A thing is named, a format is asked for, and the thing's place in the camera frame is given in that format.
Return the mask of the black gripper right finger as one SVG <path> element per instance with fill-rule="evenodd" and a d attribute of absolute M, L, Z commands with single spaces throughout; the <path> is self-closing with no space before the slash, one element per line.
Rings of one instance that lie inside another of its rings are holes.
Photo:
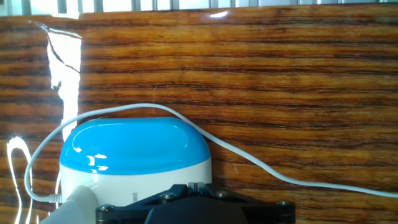
<path fill-rule="evenodd" d="M 204 200 L 198 204 L 198 211 L 202 218 L 210 219 L 209 223 L 296 222 L 296 207 L 290 201 L 263 202 L 219 185 L 203 182 L 196 184 L 196 196 Z"/>

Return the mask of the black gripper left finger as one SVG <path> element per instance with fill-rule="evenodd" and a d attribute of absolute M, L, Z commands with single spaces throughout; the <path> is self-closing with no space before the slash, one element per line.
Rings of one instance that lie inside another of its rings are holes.
<path fill-rule="evenodd" d="M 100 205 L 96 209 L 96 224 L 145 223 L 153 209 L 161 205 L 192 196 L 197 191 L 197 183 L 174 184 L 168 190 L 157 193 L 132 204 L 117 207 L 111 204 Z"/>

